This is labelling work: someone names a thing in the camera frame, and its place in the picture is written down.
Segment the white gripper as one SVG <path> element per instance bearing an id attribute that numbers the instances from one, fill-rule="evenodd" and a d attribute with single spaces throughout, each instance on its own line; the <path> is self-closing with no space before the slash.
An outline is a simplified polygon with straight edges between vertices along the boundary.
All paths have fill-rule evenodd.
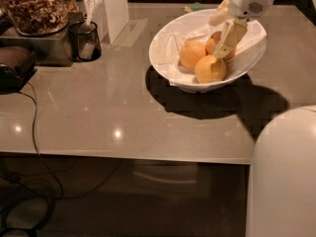
<path id="1" fill-rule="evenodd" d="M 226 21 L 213 55 L 220 59 L 226 57 L 247 33 L 247 23 L 240 19 L 258 20 L 273 3 L 274 0 L 223 0 L 208 20 L 211 26 Z"/>

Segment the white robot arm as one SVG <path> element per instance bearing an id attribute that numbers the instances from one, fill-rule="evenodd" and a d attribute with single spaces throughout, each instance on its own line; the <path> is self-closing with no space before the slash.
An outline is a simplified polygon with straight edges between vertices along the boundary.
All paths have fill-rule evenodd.
<path id="1" fill-rule="evenodd" d="M 210 17 L 223 24 L 217 58 L 226 56 L 275 0 L 223 0 Z M 274 118 L 255 145 L 249 169 L 245 237 L 316 237 L 316 106 Z"/>

